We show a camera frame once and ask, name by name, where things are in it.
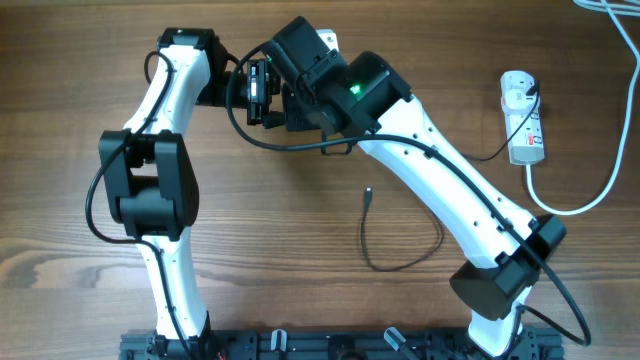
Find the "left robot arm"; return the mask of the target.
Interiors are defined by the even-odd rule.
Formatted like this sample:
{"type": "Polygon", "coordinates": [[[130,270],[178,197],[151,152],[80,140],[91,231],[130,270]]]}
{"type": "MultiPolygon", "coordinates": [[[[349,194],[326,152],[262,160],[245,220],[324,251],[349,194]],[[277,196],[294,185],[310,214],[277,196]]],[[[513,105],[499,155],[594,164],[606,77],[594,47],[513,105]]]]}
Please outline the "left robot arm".
{"type": "Polygon", "coordinates": [[[154,296],[154,330],[123,336],[120,356],[224,359],[196,283],[191,232],[200,195],[184,137],[195,106],[248,108],[254,98],[277,93],[279,77],[266,59],[241,63],[211,29],[168,28],[146,57],[158,60],[145,72],[149,88],[121,130],[101,135],[100,167],[85,200],[89,229],[112,242],[93,218],[104,184],[111,217],[126,233],[120,242],[140,251],[154,296]]]}

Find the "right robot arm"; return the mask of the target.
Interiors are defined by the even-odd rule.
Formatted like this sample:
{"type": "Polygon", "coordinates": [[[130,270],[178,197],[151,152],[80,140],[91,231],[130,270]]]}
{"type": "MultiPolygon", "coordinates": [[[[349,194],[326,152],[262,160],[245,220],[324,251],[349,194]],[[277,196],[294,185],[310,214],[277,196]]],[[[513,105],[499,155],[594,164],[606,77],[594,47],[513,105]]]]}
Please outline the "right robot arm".
{"type": "Polygon", "coordinates": [[[378,54],[346,62],[303,17],[262,51],[312,123],[357,140],[444,223],[466,257],[450,285],[472,311],[468,336],[488,356],[510,355],[524,302],[566,236],[564,224],[533,216],[487,182],[378,54]]]}

